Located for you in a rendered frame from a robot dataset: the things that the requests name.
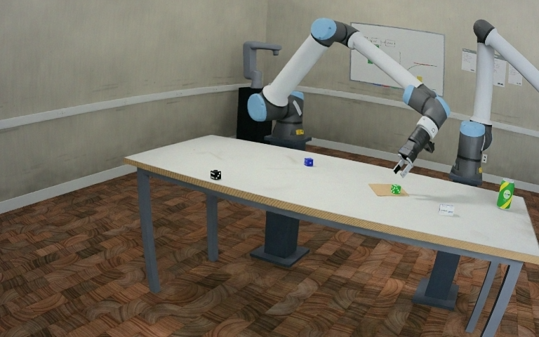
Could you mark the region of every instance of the blue joint cap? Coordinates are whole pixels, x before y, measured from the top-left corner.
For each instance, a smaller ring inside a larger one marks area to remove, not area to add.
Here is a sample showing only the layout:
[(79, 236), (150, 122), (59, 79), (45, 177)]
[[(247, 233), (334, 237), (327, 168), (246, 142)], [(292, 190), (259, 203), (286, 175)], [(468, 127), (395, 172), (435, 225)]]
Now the blue joint cap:
[(413, 89), (415, 89), (415, 86), (409, 85), (404, 89), (404, 93), (402, 94), (402, 101), (408, 105), (408, 102), (410, 102), (410, 97), (412, 97)]
[(297, 98), (299, 98), (301, 100), (304, 100), (303, 99), (304, 95), (303, 95), (303, 93), (301, 91), (292, 91), (291, 95), (295, 96), (295, 97), (297, 97)]
[(449, 105), (447, 105), (446, 101), (440, 96), (436, 96), (436, 99), (438, 100), (438, 102), (440, 102), (441, 106), (444, 107), (444, 110), (446, 110), (446, 115), (447, 117), (449, 117), (449, 114), (451, 113), (451, 110), (449, 109)]
[(327, 40), (337, 32), (337, 24), (332, 19), (316, 19), (311, 25), (311, 34), (315, 39)]
[(265, 121), (267, 117), (266, 102), (259, 93), (251, 95), (247, 101), (247, 111), (254, 121)]
[(485, 134), (485, 126), (476, 121), (464, 121), (460, 123), (460, 132), (468, 137), (482, 137)]

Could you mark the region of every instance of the green die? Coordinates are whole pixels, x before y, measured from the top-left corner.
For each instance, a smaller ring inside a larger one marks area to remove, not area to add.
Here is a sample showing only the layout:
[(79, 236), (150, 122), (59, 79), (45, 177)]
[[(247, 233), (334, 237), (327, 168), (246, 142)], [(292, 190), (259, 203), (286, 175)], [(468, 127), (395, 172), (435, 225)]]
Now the green die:
[(391, 185), (391, 193), (393, 194), (401, 194), (401, 186), (397, 184)]

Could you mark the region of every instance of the whiteboard frame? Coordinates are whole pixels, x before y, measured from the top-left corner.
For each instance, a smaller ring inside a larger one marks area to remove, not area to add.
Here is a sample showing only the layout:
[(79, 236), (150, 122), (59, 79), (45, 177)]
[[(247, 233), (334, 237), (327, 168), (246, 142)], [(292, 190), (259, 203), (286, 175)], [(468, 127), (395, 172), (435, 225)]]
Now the whiteboard frame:
[[(442, 33), (435, 33), (435, 32), (427, 32), (425, 30), (419, 30), (419, 29), (410, 29), (410, 28), (403, 28), (403, 27), (394, 27), (394, 26), (384, 26), (384, 25), (375, 25), (375, 24), (371, 24), (371, 23), (363, 23), (363, 22), (351, 22), (350, 23), (350, 26), (352, 25), (368, 25), (368, 26), (377, 26), (377, 27), (384, 27), (384, 28), (395, 28), (395, 29), (403, 29), (403, 30), (410, 30), (412, 32), (420, 32), (420, 33), (428, 33), (428, 34), (435, 34), (435, 35), (441, 35), (443, 38), (444, 38), (444, 52), (443, 52), (443, 55), (444, 55), (444, 71), (442, 73), (442, 78), (441, 78), (441, 85), (442, 85), (442, 94), (438, 94), (440, 97), (443, 97), (444, 95), (444, 89), (445, 89), (445, 86), (446, 86), (446, 35), (445, 34), (442, 34)], [(391, 87), (391, 86), (386, 86), (386, 85), (382, 85), (382, 84), (378, 84), (378, 83), (371, 83), (371, 82), (367, 82), (367, 81), (357, 81), (355, 79), (352, 79), (352, 53), (356, 51), (355, 49), (350, 49), (350, 71), (349, 71), (349, 80), (350, 81), (353, 81), (353, 82), (357, 82), (357, 83), (365, 83), (365, 84), (371, 84), (373, 86), (379, 86), (381, 88), (387, 88), (387, 89), (399, 89), (399, 90), (404, 90), (405, 88), (394, 88), (394, 87)]]

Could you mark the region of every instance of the black die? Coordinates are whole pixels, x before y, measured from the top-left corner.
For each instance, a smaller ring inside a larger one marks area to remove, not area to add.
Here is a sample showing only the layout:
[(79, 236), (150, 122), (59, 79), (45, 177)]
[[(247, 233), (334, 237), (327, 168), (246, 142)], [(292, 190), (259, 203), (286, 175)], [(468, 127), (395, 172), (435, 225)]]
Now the black die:
[(210, 177), (214, 180), (220, 180), (221, 179), (221, 171), (219, 170), (213, 170), (211, 171)]

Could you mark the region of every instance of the die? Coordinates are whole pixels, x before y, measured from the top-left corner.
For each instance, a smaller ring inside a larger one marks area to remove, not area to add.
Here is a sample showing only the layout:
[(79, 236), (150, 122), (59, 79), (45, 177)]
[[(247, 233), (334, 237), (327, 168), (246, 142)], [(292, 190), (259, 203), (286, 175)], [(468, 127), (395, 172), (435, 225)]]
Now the die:
[(401, 194), (401, 186), (397, 184), (391, 185), (391, 193), (393, 194)]
[(219, 170), (213, 170), (210, 172), (210, 178), (214, 180), (220, 180), (221, 179), (221, 171)]

